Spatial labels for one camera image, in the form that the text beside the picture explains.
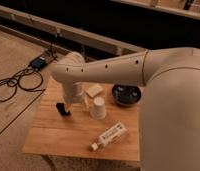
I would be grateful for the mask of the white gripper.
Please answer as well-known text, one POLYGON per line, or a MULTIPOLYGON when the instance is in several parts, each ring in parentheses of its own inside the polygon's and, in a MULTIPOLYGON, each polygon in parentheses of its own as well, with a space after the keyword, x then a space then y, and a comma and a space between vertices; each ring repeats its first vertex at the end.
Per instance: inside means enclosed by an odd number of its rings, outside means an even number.
POLYGON ((81 103, 84 100, 84 90, 83 84, 73 83, 73 84, 63 84, 63 97, 66 103, 81 103))

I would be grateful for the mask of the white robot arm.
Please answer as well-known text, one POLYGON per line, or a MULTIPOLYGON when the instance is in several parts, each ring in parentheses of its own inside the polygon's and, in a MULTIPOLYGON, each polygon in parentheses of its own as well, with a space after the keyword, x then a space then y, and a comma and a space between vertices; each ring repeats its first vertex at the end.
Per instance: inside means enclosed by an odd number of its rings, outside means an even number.
POLYGON ((81 100, 83 82, 142 86, 141 171, 200 171, 200 49, 147 50, 89 63, 71 52, 53 66, 52 77, 70 104, 81 100))

